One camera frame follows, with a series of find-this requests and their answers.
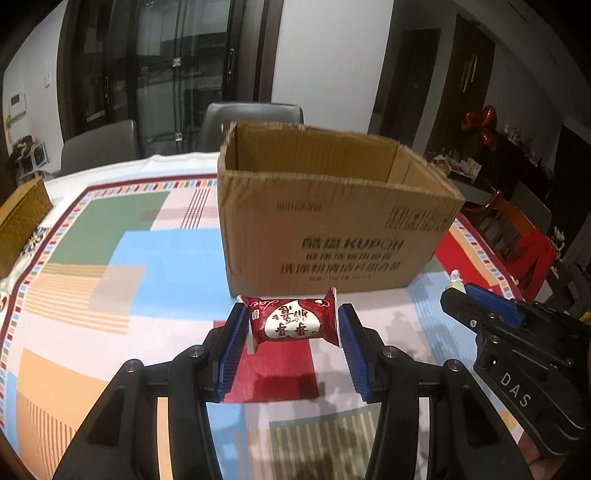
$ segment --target door handle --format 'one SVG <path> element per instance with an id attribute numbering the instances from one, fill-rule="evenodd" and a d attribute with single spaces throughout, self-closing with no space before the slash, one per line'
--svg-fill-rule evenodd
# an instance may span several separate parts
<path id="1" fill-rule="evenodd" d="M 105 106 L 109 103 L 109 77 L 105 75 L 105 86 L 103 87 L 103 96 L 105 97 Z"/>
<path id="2" fill-rule="evenodd" d="M 470 83 L 474 81 L 474 75 L 476 74 L 476 66 L 478 65 L 478 55 L 474 54 L 474 66 L 472 67 L 472 78 L 470 79 Z"/>
<path id="3" fill-rule="evenodd" d="M 232 81 L 232 76 L 234 75 L 234 56 L 234 49 L 230 48 L 230 51 L 228 52 L 228 82 Z"/>
<path id="4" fill-rule="evenodd" d="M 462 79 L 460 80 L 460 90 L 462 91 L 462 93 L 464 93 L 464 91 L 466 90 L 464 88 L 464 80 L 466 79 L 466 73 L 468 72 L 468 65 L 469 65 L 469 61 L 465 61 L 464 62 L 464 70 L 462 71 Z"/>

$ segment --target small bottle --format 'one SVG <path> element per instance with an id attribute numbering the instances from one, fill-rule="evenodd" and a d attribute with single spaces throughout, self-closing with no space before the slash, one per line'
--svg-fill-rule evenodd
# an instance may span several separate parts
<path id="1" fill-rule="evenodd" d="M 447 290 L 448 288 L 455 288 L 456 290 L 459 290 L 462 293 L 466 293 L 463 280 L 460 278 L 460 272 L 458 270 L 452 270 L 452 273 L 450 273 L 449 285 L 445 287 L 445 289 Z"/>

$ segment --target orange balloon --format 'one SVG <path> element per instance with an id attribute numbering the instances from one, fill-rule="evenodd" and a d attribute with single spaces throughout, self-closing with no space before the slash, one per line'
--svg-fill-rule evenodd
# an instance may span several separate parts
<path id="1" fill-rule="evenodd" d="M 484 107 L 481 125 L 487 127 L 489 130 L 496 130 L 497 124 L 496 109 L 491 105 Z"/>
<path id="2" fill-rule="evenodd" d="M 478 114 L 476 112 L 467 112 L 462 120 L 462 132 L 467 133 L 472 130 L 479 123 Z"/>
<path id="3" fill-rule="evenodd" d="M 490 148 L 491 151 L 496 150 L 495 136 L 490 130 L 482 127 L 480 129 L 480 138 L 482 139 L 482 143 L 484 143 L 488 148 Z"/>

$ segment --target cardboard box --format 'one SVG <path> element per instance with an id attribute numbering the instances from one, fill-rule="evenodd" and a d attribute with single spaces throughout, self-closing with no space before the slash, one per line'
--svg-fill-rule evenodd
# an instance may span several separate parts
<path id="1" fill-rule="evenodd" d="M 406 287 L 464 203 L 435 167 L 371 135 L 238 122 L 218 162 L 232 295 Z"/>

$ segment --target wicker basket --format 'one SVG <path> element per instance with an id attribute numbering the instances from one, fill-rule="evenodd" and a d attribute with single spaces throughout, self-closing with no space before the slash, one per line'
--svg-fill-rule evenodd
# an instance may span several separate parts
<path id="1" fill-rule="evenodd" d="M 52 207 L 41 178 L 20 185 L 0 206 L 0 278 L 8 276 L 29 237 Z"/>

